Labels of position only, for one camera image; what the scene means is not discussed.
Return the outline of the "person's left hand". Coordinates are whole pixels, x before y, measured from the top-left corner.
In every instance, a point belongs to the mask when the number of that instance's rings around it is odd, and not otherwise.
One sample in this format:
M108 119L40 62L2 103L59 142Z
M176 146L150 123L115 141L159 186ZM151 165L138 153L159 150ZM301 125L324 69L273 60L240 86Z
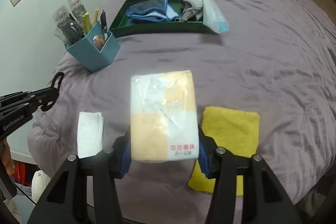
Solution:
M11 176L15 171L15 164L11 157L10 146L7 142L7 139L2 141L3 151L1 153L1 160L5 167L5 170L9 176Z

